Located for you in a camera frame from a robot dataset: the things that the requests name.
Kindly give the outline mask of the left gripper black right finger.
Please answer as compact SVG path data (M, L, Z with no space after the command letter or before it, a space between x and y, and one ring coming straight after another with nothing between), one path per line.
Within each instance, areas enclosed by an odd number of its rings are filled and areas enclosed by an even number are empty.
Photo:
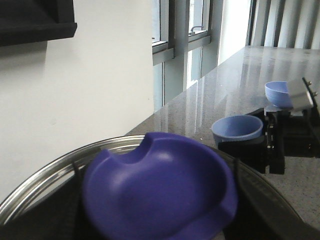
M290 203L255 170L238 159L233 159L231 166L239 193L231 239L289 240Z

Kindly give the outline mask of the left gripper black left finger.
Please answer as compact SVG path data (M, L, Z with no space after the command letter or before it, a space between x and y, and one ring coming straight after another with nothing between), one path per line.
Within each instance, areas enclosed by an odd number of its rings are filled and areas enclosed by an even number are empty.
M71 165L72 165L72 169L73 169L72 198L78 199L82 194L86 167L81 168L75 162L72 162Z

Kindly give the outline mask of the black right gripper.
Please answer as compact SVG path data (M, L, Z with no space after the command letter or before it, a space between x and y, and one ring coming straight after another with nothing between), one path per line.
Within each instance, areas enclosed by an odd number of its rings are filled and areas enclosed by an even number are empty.
M301 115L289 110L265 113L264 136L250 140L223 141L220 151L241 160L260 173L285 173L285 157L320 157L320 113L316 106L304 109Z

